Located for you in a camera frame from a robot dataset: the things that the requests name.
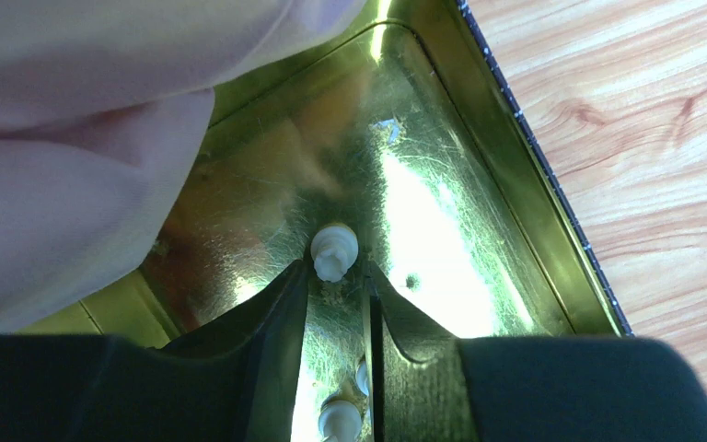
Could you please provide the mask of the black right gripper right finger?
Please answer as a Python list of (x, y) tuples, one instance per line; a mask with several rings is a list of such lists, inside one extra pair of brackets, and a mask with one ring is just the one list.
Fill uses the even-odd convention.
[(707, 394), (669, 345), (458, 338), (363, 267), (377, 441), (707, 441)]

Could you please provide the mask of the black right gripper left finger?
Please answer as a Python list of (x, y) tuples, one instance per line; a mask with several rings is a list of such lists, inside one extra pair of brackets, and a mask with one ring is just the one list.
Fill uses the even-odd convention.
[(307, 314), (294, 261), (161, 348), (115, 335), (0, 335), (0, 441), (287, 441)]

